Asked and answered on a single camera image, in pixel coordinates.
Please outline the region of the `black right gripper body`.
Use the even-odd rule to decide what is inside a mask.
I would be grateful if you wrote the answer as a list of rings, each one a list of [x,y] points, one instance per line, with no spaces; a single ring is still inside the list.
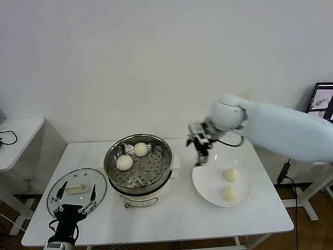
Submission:
[[[198,152],[205,152],[211,149],[212,143],[216,140],[216,133],[205,130],[193,130],[192,137],[195,145],[195,149]]]

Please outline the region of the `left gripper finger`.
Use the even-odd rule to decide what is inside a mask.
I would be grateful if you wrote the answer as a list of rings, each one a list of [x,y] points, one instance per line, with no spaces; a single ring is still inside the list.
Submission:
[[[94,209],[96,204],[97,204],[96,185],[94,184],[88,204],[83,206],[83,208],[79,209],[79,213],[82,213],[82,214],[90,213]]]
[[[58,189],[56,196],[51,197],[51,202],[52,202],[55,213],[59,212],[59,211],[63,211],[61,201],[62,201],[63,194],[65,192],[67,183],[68,182],[65,181],[64,184]]]

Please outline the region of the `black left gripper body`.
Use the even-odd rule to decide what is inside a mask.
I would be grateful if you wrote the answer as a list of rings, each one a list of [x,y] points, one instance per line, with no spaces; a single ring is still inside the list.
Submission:
[[[77,239],[79,237],[78,223],[87,217],[82,205],[64,204],[54,211],[58,221],[55,237],[59,239]]]

